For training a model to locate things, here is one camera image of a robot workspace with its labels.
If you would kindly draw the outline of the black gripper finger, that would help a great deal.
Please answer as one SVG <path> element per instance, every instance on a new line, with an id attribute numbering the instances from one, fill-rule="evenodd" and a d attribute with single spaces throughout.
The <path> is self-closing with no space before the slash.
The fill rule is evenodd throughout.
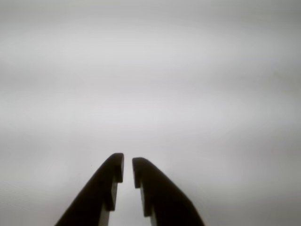
<path id="1" fill-rule="evenodd" d="M 132 159 L 135 188 L 152 226 L 203 226 L 191 200 L 149 160 Z"/>
<path id="2" fill-rule="evenodd" d="M 115 210 L 118 184 L 123 182 L 124 155 L 109 156 L 89 179 L 57 226 L 107 226 Z"/>

